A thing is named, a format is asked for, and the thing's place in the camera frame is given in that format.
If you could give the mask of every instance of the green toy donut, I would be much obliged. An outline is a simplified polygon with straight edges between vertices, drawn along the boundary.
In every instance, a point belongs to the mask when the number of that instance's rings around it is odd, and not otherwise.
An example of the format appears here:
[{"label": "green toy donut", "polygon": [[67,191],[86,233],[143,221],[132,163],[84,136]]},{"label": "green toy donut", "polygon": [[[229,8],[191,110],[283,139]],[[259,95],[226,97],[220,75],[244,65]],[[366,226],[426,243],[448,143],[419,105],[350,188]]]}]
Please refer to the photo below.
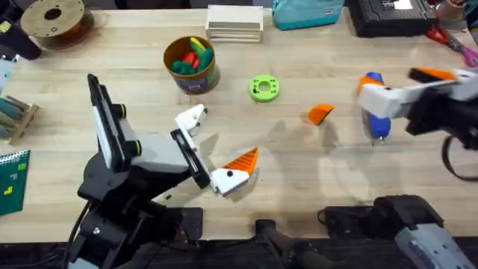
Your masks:
[{"label": "green toy donut", "polygon": [[258,75],[249,84],[249,95],[256,102],[270,102],[279,95],[279,82],[271,75]]}]

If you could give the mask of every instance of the black electronic box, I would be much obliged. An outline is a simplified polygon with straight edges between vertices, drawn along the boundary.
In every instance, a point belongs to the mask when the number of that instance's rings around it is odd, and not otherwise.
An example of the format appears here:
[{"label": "black electronic box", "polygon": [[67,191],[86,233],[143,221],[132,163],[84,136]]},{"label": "black electronic box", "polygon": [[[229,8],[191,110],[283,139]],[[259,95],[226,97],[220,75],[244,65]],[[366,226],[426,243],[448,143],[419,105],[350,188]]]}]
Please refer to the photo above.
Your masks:
[{"label": "black electronic box", "polygon": [[425,34],[438,23],[426,0],[347,0],[359,37]]}]

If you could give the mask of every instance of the teal box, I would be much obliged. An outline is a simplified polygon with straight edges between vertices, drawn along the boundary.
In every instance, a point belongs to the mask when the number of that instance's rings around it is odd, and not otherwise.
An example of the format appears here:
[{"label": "teal box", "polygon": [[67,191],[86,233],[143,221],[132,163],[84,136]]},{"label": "teal box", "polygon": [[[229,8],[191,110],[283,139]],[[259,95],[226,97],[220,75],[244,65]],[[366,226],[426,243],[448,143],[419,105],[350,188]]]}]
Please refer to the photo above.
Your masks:
[{"label": "teal box", "polygon": [[281,30],[336,23],[344,0],[274,0],[274,24]]}]

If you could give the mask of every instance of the filament spool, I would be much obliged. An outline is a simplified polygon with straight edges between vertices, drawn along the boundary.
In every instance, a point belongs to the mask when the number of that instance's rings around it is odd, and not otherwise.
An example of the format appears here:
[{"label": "filament spool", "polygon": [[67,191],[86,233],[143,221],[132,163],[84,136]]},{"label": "filament spool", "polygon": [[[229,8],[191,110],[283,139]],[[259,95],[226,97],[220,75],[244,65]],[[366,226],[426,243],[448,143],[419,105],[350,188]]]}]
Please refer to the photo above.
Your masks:
[{"label": "filament spool", "polygon": [[81,0],[37,0],[23,13],[23,31],[47,49],[65,49],[80,43],[95,19]]}]

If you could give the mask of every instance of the stack of wooden boards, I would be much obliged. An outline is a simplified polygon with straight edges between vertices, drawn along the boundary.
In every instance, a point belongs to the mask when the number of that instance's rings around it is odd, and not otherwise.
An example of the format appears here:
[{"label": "stack of wooden boards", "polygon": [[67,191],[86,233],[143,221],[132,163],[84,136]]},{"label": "stack of wooden boards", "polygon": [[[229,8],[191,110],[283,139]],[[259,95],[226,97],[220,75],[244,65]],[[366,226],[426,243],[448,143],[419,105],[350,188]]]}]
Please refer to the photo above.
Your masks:
[{"label": "stack of wooden boards", "polygon": [[263,7],[210,4],[205,29],[212,42],[262,43]]}]

